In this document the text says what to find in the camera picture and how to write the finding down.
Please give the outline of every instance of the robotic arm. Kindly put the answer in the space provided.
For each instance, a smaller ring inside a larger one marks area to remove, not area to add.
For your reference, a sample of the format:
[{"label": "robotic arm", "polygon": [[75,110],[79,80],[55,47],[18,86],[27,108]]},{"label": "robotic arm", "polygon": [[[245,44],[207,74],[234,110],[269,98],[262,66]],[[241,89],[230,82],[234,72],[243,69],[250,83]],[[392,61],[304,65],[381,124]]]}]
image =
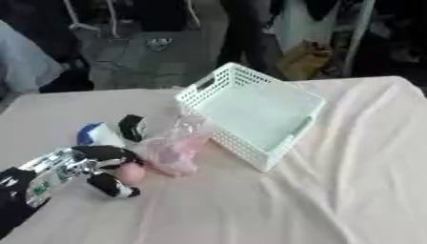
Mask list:
[{"label": "robotic arm", "polygon": [[[119,160],[117,165],[99,167],[102,161]],[[99,169],[115,169],[122,163],[143,161],[131,151],[113,146],[77,146],[35,158],[18,168],[0,173],[0,239],[43,207],[68,182],[88,175],[87,182],[116,198],[140,195],[114,176]]]}]

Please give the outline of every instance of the person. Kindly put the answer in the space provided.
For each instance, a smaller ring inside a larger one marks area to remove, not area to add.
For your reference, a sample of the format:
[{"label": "person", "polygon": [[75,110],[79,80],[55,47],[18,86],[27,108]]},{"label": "person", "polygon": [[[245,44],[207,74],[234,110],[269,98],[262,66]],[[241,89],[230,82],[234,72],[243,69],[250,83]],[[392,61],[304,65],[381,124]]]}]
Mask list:
[{"label": "person", "polygon": [[217,58],[217,66],[228,62],[240,63],[243,55],[250,68],[265,72],[267,65],[262,43],[261,0],[220,0],[227,13],[229,26],[224,44]]}]

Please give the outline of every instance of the basket handle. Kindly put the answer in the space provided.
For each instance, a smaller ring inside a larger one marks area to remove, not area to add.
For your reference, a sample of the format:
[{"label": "basket handle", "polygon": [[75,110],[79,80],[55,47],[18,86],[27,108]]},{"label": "basket handle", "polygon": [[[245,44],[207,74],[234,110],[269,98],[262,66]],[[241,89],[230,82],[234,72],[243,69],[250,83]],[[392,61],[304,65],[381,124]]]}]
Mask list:
[{"label": "basket handle", "polygon": [[195,86],[198,92],[202,92],[203,90],[211,86],[211,84],[213,84],[214,82],[215,82],[215,78],[214,78],[214,75],[211,73],[206,75],[201,80],[194,83],[193,85]]}]

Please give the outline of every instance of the plastic bag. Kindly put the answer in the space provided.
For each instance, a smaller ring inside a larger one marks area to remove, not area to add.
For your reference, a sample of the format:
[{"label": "plastic bag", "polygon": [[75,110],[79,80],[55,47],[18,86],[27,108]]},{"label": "plastic bag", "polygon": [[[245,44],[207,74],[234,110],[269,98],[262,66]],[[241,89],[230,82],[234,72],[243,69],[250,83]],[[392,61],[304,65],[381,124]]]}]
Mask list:
[{"label": "plastic bag", "polygon": [[159,171],[171,176],[186,176],[197,171],[193,158],[211,137],[213,127],[195,115],[181,116],[162,136],[147,139],[134,149]]}]

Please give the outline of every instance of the table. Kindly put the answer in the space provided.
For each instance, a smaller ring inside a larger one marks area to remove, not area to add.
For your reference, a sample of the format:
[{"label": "table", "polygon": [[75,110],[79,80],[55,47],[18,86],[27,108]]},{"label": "table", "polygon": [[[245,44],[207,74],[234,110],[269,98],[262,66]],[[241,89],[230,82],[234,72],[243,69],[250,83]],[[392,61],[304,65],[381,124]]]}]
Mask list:
[{"label": "table", "polygon": [[[399,77],[295,84],[328,105],[271,172],[209,143],[196,175],[149,173],[141,197],[111,200],[75,180],[3,243],[426,243],[420,90]],[[69,146],[82,125],[127,113],[161,130],[172,122],[175,92],[24,95],[0,116],[0,166]]]}]

